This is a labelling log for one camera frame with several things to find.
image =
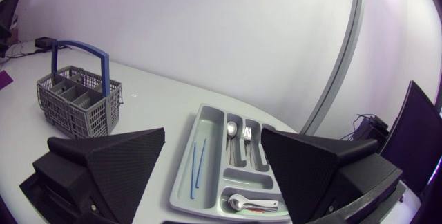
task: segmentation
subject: cutlery basket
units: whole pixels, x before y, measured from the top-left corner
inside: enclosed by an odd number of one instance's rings
[[[100,58],[102,75],[75,66],[57,70],[62,45],[76,46]],[[109,79],[109,54],[79,41],[55,41],[51,74],[37,81],[37,97],[46,120],[67,136],[105,136],[119,120],[122,84]]]

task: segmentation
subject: gray plastic tray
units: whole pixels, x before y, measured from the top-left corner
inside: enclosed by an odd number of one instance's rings
[[[237,135],[232,139],[235,153],[234,165],[229,164],[227,150],[227,122],[234,121],[238,126]],[[246,159],[244,128],[252,128],[251,149],[255,167]],[[173,208],[214,218],[235,221],[290,221],[289,212],[267,163],[260,144],[263,127],[275,129],[270,124],[244,117],[229,111],[201,104],[187,142],[180,168],[173,185],[170,204]],[[191,177],[193,164],[193,144],[195,143],[195,180],[206,139],[200,187],[191,198]],[[233,194],[242,194],[251,200],[278,200],[278,211],[257,212],[232,209],[228,199]]]

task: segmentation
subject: computer monitor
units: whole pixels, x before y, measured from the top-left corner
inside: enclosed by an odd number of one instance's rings
[[[11,36],[9,28],[19,0],[3,0],[0,2],[0,57],[4,58],[8,49],[7,39]]]
[[[404,183],[419,196],[442,155],[442,119],[411,81],[381,156],[403,170]]]

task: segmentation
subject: spoon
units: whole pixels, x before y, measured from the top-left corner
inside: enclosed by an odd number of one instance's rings
[[[233,121],[227,122],[227,149],[229,152],[229,164],[233,165],[235,164],[235,154],[233,155],[233,161],[232,161],[232,153],[233,150],[233,144],[232,144],[232,138],[236,136],[236,133],[238,131],[238,127],[236,126],[236,123]]]
[[[236,211],[244,209],[259,209],[262,211],[277,212],[279,202],[277,200],[249,200],[243,195],[234,194],[230,196],[229,203]]]

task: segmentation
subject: metal fork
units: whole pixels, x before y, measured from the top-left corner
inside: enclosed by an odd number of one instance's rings
[[[250,165],[254,168],[253,154],[251,150],[251,127],[244,128],[244,143],[246,144],[246,156],[249,157]]]

